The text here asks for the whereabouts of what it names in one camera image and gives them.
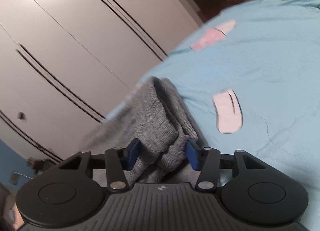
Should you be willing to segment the grey knit pants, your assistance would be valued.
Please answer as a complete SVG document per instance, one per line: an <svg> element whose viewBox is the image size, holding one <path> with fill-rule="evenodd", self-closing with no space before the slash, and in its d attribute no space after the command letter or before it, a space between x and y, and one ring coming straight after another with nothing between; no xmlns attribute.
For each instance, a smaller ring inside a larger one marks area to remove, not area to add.
<svg viewBox="0 0 320 231"><path fill-rule="evenodd" d="M201 148L208 143L168 79L147 79L115 115L84 137L79 148L102 154L110 148L124 148L133 139L142 142L142 149L133 169L125 172L129 185L196 184L199 173L188 164L184 146L187 141Z"/></svg>

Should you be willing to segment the light blue mushroom bedsheet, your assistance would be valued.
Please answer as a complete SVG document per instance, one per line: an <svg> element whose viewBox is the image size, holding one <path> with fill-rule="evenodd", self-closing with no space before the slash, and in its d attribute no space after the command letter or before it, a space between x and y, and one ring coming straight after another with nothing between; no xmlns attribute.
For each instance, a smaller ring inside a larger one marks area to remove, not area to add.
<svg viewBox="0 0 320 231"><path fill-rule="evenodd" d="M308 191L319 230L319 0L256 0L223 10L142 78L168 78L208 145L243 149ZM242 128L217 130L213 96L232 89Z"/></svg>

